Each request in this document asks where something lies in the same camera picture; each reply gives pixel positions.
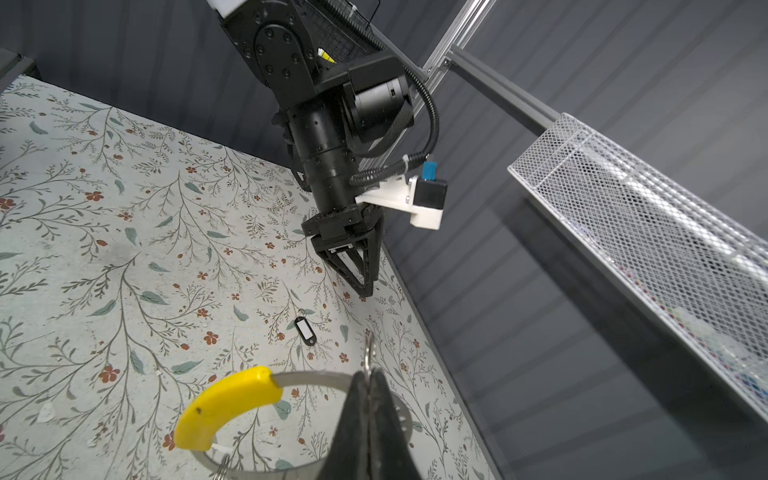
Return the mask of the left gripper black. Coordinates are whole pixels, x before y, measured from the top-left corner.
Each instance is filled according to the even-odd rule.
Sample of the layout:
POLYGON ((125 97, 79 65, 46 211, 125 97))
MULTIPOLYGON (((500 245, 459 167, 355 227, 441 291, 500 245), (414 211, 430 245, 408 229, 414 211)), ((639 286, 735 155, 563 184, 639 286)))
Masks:
POLYGON ((317 255, 361 297, 379 278, 384 215, 379 206, 355 204, 318 213, 301 224, 317 255))

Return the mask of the black key tag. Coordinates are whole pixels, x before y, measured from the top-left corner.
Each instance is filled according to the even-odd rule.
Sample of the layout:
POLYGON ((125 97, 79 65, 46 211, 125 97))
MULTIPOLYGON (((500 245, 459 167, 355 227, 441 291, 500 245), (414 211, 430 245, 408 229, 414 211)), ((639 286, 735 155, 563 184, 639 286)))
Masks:
POLYGON ((294 326, 305 345, 312 347, 317 343, 317 335, 306 317, 296 317, 294 326))

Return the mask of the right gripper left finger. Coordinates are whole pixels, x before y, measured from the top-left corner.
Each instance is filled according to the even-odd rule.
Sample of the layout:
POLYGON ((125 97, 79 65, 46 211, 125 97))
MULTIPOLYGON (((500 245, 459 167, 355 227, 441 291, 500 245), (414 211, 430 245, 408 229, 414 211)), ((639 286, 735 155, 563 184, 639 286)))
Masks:
POLYGON ((369 475, 368 383, 363 372, 352 377, 321 480, 361 480, 369 475))

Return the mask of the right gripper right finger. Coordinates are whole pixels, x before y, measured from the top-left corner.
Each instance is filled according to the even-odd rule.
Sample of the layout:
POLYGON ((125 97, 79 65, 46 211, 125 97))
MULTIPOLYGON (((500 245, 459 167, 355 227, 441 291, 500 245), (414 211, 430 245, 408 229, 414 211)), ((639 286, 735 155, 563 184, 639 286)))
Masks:
POLYGON ((391 391, 379 369, 374 369, 368 380, 368 411, 369 478, 420 479, 391 391))

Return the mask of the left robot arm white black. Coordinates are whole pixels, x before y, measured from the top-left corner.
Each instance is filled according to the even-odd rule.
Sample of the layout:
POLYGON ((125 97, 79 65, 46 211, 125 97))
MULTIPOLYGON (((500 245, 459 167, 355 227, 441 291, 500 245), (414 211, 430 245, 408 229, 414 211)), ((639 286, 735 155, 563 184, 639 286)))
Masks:
POLYGON ((360 296, 379 276, 384 214, 358 202, 359 162, 377 157, 413 124, 402 62, 377 48, 325 59, 343 36, 330 10, 306 1, 213 1, 235 49, 278 103, 290 166, 318 212, 302 223, 316 254, 360 296))

